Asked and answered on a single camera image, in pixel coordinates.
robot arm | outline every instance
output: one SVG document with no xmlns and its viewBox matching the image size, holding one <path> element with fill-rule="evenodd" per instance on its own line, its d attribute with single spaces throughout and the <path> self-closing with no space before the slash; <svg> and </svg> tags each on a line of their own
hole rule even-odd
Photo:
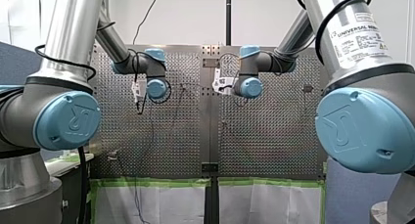
<svg viewBox="0 0 415 224">
<path fill-rule="evenodd" d="M 164 52 L 149 49 L 130 55 L 114 28 L 103 27 L 108 19 L 100 12 L 101 4 L 102 0 L 57 0 L 44 52 L 52 59 L 43 59 L 23 92 L 0 91 L 0 152 L 71 150 L 93 137 L 101 111 L 91 96 L 85 67 L 96 35 L 113 59 L 115 72 L 146 73 L 149 98 L 164 95 Z"/>
<path fill-rule="evenodd" d="M 304 0 L 306 13 L 280 49 L 299 47 L 313 31 L 317 57 L 330 76 L 315 118 L 323 148 L 351 170 L 395 174 L 415 166 L 415 72 L 389 55 L 370 1 Z M 242 47 L 234 93 L 258 97 L 258 73 L 292 71 L 295 59 L 284 61 L 257 46 Z"/>
<path fill-rule="evenodd" d="M 253 99 L 262 92 L 259 72 L 287 73 L 296 68 L 299 50 L 311 40 L 313 30 L 306 11 L 301 11 L 280 46 L 272 52 L 260 51 L 259 46 L 243 46 L 240 52 L 239 78 L 234 85 L 238 96 Z"/>
</svg>

vertical metal bar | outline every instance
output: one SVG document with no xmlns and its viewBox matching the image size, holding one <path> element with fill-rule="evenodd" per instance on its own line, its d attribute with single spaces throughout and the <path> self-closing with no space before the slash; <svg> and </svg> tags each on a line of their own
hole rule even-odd
<svg viewBox="0 0 415 224">
<path fill-rule="evenodd" d="M 226 45 L 231 46 L 232 38 L 232 0 L 226 0 Z"/>
</svg>

warning label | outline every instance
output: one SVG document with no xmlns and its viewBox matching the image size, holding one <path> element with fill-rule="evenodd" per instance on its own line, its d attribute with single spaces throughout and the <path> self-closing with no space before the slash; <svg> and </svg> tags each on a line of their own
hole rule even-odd
<svg viewBox="0 0 415 224">
<path fill-rule="evenodd" d="M 388 56 L 388 47 L 374 22 L 349 24 L 331 33 L 339 63 L 342 67 L 353 67 L 366 57 Z"/>
</svg>

pegboard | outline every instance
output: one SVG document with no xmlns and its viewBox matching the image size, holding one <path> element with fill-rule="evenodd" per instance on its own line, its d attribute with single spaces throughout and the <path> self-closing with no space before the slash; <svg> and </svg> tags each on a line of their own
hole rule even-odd
<svg viewBox="0 0 415 224">
<path fill-rule="evenodd" d="M 146 47 L 133 48 L 142 51 Z M 114 74 L 107 54 L 96 49 L 92 62 L 99 72 L 95 93 L 103 117 L 91 148 L 98 155 L 93 177 L 201 176 L 200 52 L 165 51 L 170 99 L 162 105 L 147 100 L 139 115 L 131 91 L 134 76 Z M 116 154 L 117 159 L 109 159 L 108 154 Z"/>
<path fill-rule="evenodd" d="M 224 57 L 222 76 L 235 76 L 238 64 L 236 58 Z M 261 73 L 259 98 L 220 98 L 219 176 L 323 178 L 326 157 L 314 129 L 320 71 L 314 50 L 308 49 L 294 72 Z"/>
<path fill-rule="evenodd" d="M 96 49 L 94 88 L 103 120 L 91 145 L 97 155 L 92 177 L 201 177 L 202 162 L 210 161 L 218 162 L 219 176 L 322 178 L 326 156 L 314 129 L 320 65 L 313 49 L 301 53 L 293 73 L 261 74 L 263 94 L 247 103 L 211 92 L 214 68 L 203 66 L 203 59 L 212 56 L 208 48 L 163 49 L 171 98 L 162 105 L 147 102 L 142 115 L 130 90 L 134 76 L 115 75 L 108 56 Z M 220 47 L 220 55 L 218 49 L 212 58 L 239 53 L 239 47 Z M 237 65 L 236 58 L 224 56 L 222 75 L 235 76 Z M 303 91 L 310 86 L 311 92 Z M 118 159 L 108 158 L 113 152 Z"/>
</svg>

blue joint cap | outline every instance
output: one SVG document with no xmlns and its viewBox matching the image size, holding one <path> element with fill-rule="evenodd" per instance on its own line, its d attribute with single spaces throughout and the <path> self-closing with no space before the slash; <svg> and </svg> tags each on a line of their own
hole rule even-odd
<svg viewBox="0 0 415 224">
<path fill-rule="evenodd" d="M 317 113 L 321 145 L 342 166 L 396 174 L 415 165 L 415 128 L 387 98 L 365 89 L 341 88 L 324 97 Z"/>
<path fill-rule="evenodd" d="M 247 99 L 257 98 L 262 93 L 262 83 L 258 78 L 250 77 L 241 84 L 241 95 Z"/>
<path fill-rule="evenodd" d="M 152 79 L 147 83 L 147 94 L 151 99 L 160 99 L 167 92 L 167 86 L 159 79 Z"/>
<path fill-rule="evenodd" d="M 36 118 L 33 138 L 50 151 L 72 150 L 85 146 L 101 120 L 98 102 L 81 91 L 70 91 L 53 99 Z"/>
<path fill-rule="evenodd" d="M 260 52 L 259 46 L 256 45 L 246 45 L 241 47 L 241 50 L 239 51 L 241 59 L 256 55 Z"/>
<path fill-rule="evenodd" d="M 153 57 L 155 60 L 160 62 L 165 62 L 164 50 L 162 49 L 146 49 L 144 53 L 148 54 L 149 56 Z"/>
</svg>

